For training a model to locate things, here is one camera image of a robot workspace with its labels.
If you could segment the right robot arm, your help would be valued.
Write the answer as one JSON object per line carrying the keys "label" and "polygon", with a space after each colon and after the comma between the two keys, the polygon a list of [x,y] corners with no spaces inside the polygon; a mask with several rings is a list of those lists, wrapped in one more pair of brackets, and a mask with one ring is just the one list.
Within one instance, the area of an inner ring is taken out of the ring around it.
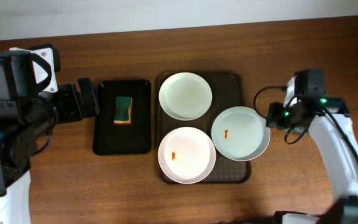
{"label": "right robot arm", "polygon": [[327,96],[322,70],[296,72],[283,90],[285,100],[270,104],[266,125],[311,137],[328,173],[334,203],[317,216],[276,212],[275,223],[358,223],[358,144],[347,105]]}

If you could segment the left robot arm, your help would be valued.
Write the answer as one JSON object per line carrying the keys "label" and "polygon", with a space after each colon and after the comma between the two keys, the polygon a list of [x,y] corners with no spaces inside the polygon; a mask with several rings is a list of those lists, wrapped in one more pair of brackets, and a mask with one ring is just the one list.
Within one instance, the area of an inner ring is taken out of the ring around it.
{"label": "left robot arm", "polygon": [[51,44],[0,52],[0,223],[29,223],[31,158],[58,124],[99,114],[89,78],[58,85],[60,52]]}

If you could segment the green and yellow sponge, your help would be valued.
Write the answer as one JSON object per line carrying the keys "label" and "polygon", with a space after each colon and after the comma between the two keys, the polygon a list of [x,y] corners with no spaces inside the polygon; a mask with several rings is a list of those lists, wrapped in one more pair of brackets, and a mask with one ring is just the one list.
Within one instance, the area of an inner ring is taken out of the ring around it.
{"label": "green and yellow sponge", "polygon": [[114,124],[131,124],[133,99],[129,96],[117,96],[115,102]]}

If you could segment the white plate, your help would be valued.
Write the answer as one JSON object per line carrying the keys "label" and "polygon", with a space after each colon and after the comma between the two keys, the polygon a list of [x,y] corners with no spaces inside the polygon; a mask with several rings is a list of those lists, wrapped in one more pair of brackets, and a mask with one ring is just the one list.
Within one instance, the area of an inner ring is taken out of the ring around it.
{"label": "white plate", "polygon": [[255,110],[235,106],[221,112],[211,127],[215,148],[234,161],[251,161],[264,153],[270,143],[270,129]]}
{"label": "white plate", "polygon": [[158,147],[161,171],[179,184],[195,184],[204,180],[214,168],[216,150],[203,131],[181,127],[170,131]]}
{"label": "white plate", "polygon": [[210,108],[213,93],[208,82],[195,73],[179,72],[164,80],[158,102],[170,117],[180,121],[200,118]]}

